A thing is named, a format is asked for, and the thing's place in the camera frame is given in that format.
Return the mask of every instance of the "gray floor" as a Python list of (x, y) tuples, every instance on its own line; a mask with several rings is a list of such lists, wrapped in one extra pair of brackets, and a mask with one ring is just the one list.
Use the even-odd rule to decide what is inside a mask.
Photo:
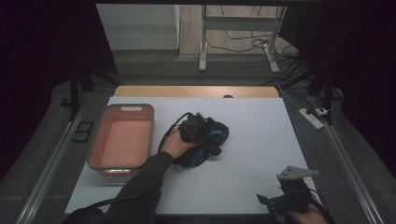
[[(198, 10), (198, 16), (194, 16), (196, 19), (200, 16), (199, 9), (190, 7), (185, 9), (184, 12), (191, 10), (196, 13)], [(245, 13), (251, 11), (251, 8), (242, 8), (241, 10)], [(211, 12), (219, 13), (219, 9), (213, 9)], [(182, 20), (181, 26), (185, 24), (190, 23)], [(199, 24), (196, 24), (190, 25), (190, 27), (200, 30), (200, 28), (196, 28)], [(188, 31), (182, 34), (186, 36), (186, 39), (196, 36), (188, 33)], [(213, 41), (219, 41), (215, 43), (219, 45), (226, 42), (231, 43), (226, 37), (220, 37), (220, 35), (216, 35)], [(199, 40), (198, 45), (191, 44), (191, 47), (182, 47), (188, 44), (181, 41), (181, 55), (166, 53), (135, 55), (135, 51), (114, 52), (119, 68), (119, 74), (115, 78), (124, 85), (260, 86), (275, 77), (270, 71), (262, 49), (252, 51), (251, 54), (255, 54), (255, 56), (220, 55), (225, 52), (208, 49), (212, 55), (208, 57), (207, 71), (206, 73), (200, 73), (196, 55), (199, 51)], [(242, 49), (249, 46), (251, 46), (250, 42), (246, 44), (238, 43), (236, 46), (232, 43), (227, 47)], [(279, 61), (281, 69), (285, 69), (288, 63), (289, 61)], [(115, 87), (97, 76), (93, 76), (93, 78), (96, 88), (93, 92), (84, 93), (85, 96), (89, 96), (90, 100), (88, 109), (81, 121), (93, 121), (93, 128), (96, 128), (101, 112), (106, 106), (108, 97), (113, 95)], [(294, 103), (309, 106), (310, 99), (306, 95), (305, 87), (295, 85), (291, 89), (299, 94), (285, 91)], [(284, 94), (281, 93), (280, 95), (284, 98), (290, 120), (309, 168), (317, 169), (320, 172), (320, 175), (315, 177), (315, 184), (318, 191), (328, 202), (336, 223), (370, 223), (361, 208), (359, 197), (351, 187), (345, 171), (340, 165), (327, 134), (323, 130), (316, 131), (313, 129), (298, 114), (297, 107)], [(15, 222), (51, 152), (57, 147), (70, 116), (70, 108), (59, 107), (59, 104), (63, 98), (69, 98), (69, 96), (68, 83), (54, 89), (52, 103), (46, 116), (15, 165), (0, 182), (0, 223)], [(379, 208), (384, 223), (396, 223), (395, 179), (371, 147), (343, 117), (340, 109), (342, 101), (335, 101), (333, 105), (333, 127), (339, 133), (347, 154), (351, 157), (357, 172)], [(89, 137), (87, 143), (70, 144), (33, 223), (60, 223), (64, 219), (64, 209), (86, 160), (91, 140), (92, 136)]]

